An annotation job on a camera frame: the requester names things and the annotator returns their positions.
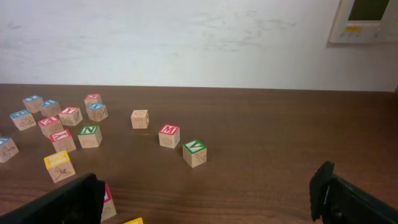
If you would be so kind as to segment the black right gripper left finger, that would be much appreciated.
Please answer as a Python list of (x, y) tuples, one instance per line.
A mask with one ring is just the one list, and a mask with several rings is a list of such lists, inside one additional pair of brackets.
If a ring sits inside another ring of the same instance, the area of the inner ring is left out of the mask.
[(100, 223), (106, 184), (87, 173), (1, 216), (1, 223)]

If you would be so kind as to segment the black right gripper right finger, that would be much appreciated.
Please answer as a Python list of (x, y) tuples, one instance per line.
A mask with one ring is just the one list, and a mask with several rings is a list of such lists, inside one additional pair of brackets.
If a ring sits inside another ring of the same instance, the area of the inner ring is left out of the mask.
[(324, 162), (309, 183), (313, 221), (329, 224), (397, 224), (397, 210), (333, 173)]

